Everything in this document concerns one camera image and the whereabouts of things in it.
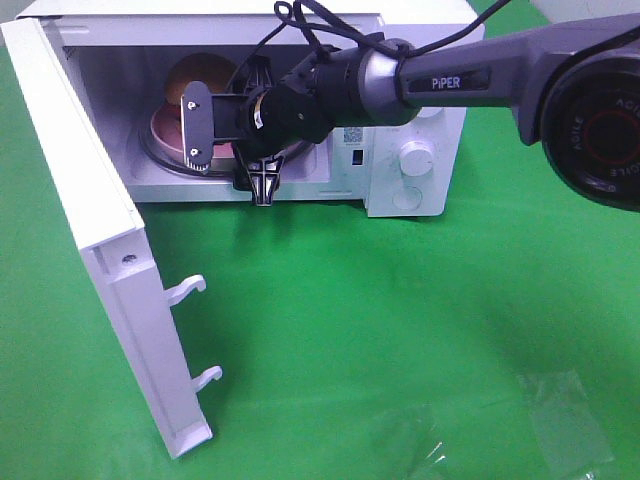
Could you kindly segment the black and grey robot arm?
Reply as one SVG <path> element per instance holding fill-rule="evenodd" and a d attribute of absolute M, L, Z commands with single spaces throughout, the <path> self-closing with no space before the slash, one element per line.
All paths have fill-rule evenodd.
<path fill-rule="evenodd" d="M 507 107 L 521 141 L 591 201 L 639 206 L 639 17 L 556 23 L 420 49 L 356 35 L 311 53 L 272 85 L 214 95 L 212 143 L 231 143 L 249 176 L 274 176 L 279 153 L 337 127 L 401 126 L 423 107 Z"/>

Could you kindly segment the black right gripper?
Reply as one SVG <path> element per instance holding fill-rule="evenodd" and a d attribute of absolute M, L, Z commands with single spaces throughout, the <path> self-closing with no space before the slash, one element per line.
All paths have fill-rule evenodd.
<path fill-rule="evenodd" d="M 233 74 L 233 94 L 211 95 L 214 142 L 231 144 L 236 162 L 233 187 L 250 192 L 254 206 L 273 204 L 285 160 L 283 155 L 272 155 L 273 146 L 259 132 L 254 119 L 255 107 L 272 85 L 271 60 L 251 55 Z"/>

